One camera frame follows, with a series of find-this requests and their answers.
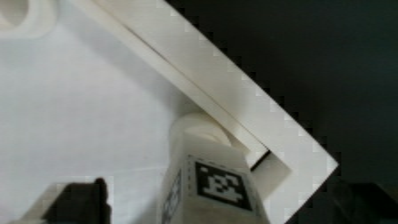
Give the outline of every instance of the white table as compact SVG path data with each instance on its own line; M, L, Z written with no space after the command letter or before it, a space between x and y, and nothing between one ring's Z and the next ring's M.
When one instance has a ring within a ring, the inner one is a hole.
M51 184L99 176L112 223L154 223L170 123L197 107L69 1L58 4L51 33L0 41L0 223L21 218Z

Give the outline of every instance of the dark background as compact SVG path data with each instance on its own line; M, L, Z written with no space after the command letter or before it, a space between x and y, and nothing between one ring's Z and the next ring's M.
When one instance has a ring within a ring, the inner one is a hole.
M170 4L341 163L289 220L330 223L334 180L398 183L398 1Z

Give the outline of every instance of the black object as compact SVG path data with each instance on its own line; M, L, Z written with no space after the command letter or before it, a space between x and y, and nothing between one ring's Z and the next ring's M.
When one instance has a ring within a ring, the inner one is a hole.
M106 198L101 178L92 184L69 184L42 216L48 224L110 224Z
M334 188L334 224L398 224L398 203L375 183Z
M209 179L224 180L222 183L211 183ZM209 165L195 162L195 181L197 181L197 194L229 204L240 209L252 211L247 188L243 184L243 179L238 173L211 167ZM234 193L236 198L229 198L229 193Z

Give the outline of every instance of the white plastic container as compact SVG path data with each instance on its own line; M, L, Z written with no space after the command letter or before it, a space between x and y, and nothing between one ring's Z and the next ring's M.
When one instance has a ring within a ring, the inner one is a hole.
M170 129L158 224L268 224L243 152L204 114Z
M57 22L55 0L0 1L0 38L37 38Z

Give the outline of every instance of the white tray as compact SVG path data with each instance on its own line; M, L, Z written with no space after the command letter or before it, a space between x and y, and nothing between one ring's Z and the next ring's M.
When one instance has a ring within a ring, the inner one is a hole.
M271 151L254 178L270 223L284 223L337 166L321 146L168 4L69 1L103 29L60 1L51 34L0 43L0 74L9 74L0 175L14 177L0 188L3 217L26 210L26 201L12 201L26 184L33 190L21 198L32 203L51 183L103 175L113 223L140 223L145 217L144 223L154 222L168 126L183 113L176 105L192 105L184 94L240 140L248 164Z

